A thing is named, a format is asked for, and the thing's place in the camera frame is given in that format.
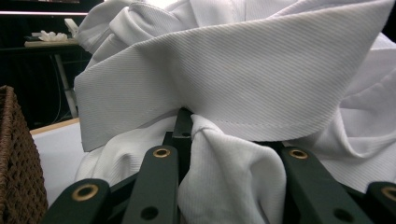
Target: hole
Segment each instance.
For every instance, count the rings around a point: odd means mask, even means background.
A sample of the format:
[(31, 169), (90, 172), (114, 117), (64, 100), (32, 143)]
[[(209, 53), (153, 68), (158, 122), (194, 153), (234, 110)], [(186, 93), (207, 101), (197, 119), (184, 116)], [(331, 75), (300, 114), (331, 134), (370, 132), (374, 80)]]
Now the hole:
[(338, 219), (340, 219), (341, 221), (353, 222), (353, 216), (350, 215), (344, 209), (336, 208), (333, 213), (334, 213), (334, 216), (337, 217)]
[(171, 154), (171, 151), (166, 148), (159, 148), (153, 152), (153, 155), (157, 158), (165, 158)]
[(396, 188), (395, 187), (384, 187), (381, 189), (382, 193), (387, 196), (387, 198), (396, 202)]
[(308, 154), (306, 154), (306, 152), (304, 152), (304, 151), (301, 151), (300, 149), (291, 150), (291, 151), (289, 151), (289, 154), (292, 157), (300, 159), (300, 160), (305, 160), (308, 158)]
[(158, 216), (158, 209), (156, 207), (147, 207), (143, 209), (140, 216), (145, 220), (152, 220)]
[(85, 184), (77, 189), (72, 194), (72, 198), (77, 202), (87, 201), (99, 191), (99, 188), (93, 184)]
[(166, 155), (166, 150), (165, 149), (158, 150), (157, 155), (160, 155), (160, 156)]
[(81, 189), (81, 190), (78, 192), (78, 196), (79, 196), (79, 197), (84, 197), (84, 196), (89, 195), (91, 192), (92, 192), (92, 188), (84, 188), (84, 189)]

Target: woven basket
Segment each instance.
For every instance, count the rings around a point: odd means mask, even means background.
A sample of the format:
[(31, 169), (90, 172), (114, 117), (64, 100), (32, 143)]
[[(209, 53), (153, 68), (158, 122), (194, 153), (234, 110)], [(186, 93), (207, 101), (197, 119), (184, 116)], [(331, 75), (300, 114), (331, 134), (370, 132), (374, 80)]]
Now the woven basket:
[(13, 89), (0, 87), (0, 223), (38, 223), (47, 193), (38, 151)]

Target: brass grommet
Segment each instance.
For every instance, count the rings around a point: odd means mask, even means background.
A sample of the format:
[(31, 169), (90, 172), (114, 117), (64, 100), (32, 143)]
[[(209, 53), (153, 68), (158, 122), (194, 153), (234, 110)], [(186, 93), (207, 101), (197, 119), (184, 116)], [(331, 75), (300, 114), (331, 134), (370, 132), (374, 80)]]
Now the brass grommet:
[(291, 155), (294, 158), (300, 159), (300, 160), (305, 160), (308, 158), (308, 154), (306, 154), (306, 152), (304, 152), (300, 149), (290, 150), (289, 155)]
[(158, 148), (152, 154), (157, 158), (165, 158), (171, 154), (171, 151), (166, 148)]
[(381, 189), (381, 192), (387, 196), (387, 198), (396, 202), (396, 188), (395, 187), (384, 187)]
[(99, 191), (99, 188), (93, 184), (79, 186), (72, 194), (72, 198), (77, 202), (87, 201)]

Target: crumpled fabric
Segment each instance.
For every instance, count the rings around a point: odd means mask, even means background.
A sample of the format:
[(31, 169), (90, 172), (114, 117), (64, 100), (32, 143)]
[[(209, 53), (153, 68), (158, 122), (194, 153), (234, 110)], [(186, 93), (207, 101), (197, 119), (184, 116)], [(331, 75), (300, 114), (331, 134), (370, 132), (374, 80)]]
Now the crumpled fabric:
[(393, 3), (132, 2), (92, 41), (83, 36), (97, 27), (94, 9), (78, 37), (93, 55), (75, 84), (90, 151), (77, 179), (115, 184), (137, 172), (184, 106), (195, 114), (191, 169), (178, 195), (188, 223), (281, 222), (281, 161), (249, 141), (310, 149), (360, 191), (395, 182), (396, 51), (380, 34)]

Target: white table surface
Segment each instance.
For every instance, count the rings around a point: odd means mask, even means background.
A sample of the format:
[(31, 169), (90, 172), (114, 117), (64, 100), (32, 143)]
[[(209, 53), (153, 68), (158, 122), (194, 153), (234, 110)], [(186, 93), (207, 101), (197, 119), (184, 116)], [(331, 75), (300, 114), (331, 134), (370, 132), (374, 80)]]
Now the white table surface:
[(49, 205), (74, 183), (76, 171), (86, 154), (82, 149), (79, 123), (43, 133), (32, 132), (40, 154)]

